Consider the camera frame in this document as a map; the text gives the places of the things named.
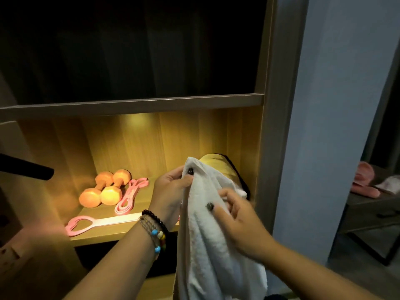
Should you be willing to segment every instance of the hand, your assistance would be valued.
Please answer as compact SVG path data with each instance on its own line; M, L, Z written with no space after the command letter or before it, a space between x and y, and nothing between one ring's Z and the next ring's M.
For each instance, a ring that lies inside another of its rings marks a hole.
M193 176L185 175L181 179L183 166L180 166L154 182L153 196L149 210L160 218L168 230L171 230L179 219L183 191L192 185Z
M213 207L212 203L211 206L209 203L207 208L212 210L225 235L243 255L265 263L269 249L276 242L261 223L251 203L230 188L223 188L218 193L221 197L227 198L231 214L229 215L219 205Z

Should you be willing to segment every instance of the blue wall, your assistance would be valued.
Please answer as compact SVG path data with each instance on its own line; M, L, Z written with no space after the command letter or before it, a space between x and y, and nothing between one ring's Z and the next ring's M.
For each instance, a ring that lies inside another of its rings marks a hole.
M400 37L400 0L310 0L274 237L325 264ZM286 286L269 274L269 293Z

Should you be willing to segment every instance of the black handle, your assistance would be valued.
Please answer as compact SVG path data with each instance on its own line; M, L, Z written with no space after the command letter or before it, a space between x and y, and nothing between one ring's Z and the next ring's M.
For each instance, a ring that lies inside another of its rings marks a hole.
M50 167L0 154L0 171L41 180L49 180L54 175Z
M376 216L380 219L385 219L385 218L392 218L400 215L400 210L394 210L393 212L387 213L387 214L376 214Z

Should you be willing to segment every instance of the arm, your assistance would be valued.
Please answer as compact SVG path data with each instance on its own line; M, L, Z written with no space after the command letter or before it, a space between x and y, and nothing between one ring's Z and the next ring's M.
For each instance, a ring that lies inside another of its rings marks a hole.
M183 166L170 171L154 183L149 210L168 230L178 221L184 188L193 181L190 175L180 179L182 170ZM136 299L154 259L153 241L136 223L64 299Z
M219 193L227 197L232 216L220 206L210 209L237 249L263 263L302 299L379 299L326 267L277 243L264 228L250 202L233 190L222 189Z

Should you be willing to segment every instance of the pink resistance band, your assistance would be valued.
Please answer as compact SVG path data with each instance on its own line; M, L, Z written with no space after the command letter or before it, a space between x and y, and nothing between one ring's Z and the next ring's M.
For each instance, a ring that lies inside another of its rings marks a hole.
M92 218L89 216L77 216L77 217L72 218L68 222L65 229L67 230L69 237L74 237L74 236L80 235L84 232L87 232L88 230L90 230L93 227L138 221L141 216L142 216L142 213L134 213L134 214L128 214L128 215L123 215L123 216L104 218L104 219L95 219L95 218ZM73 229L77 226L77 223L81 220L92 221L92 224L81 230L77 230L77 231L73 232Z
M142 187L148 186L149 181L147 180L147 178L140 178L137 180L132 179L131 181L128 182L128 185L129 187L126 190L125 195L123 196L122 200L117 203L117 206L115 207L114 210L115 214L118 216L126 215L133 209L133 204L137 192Z

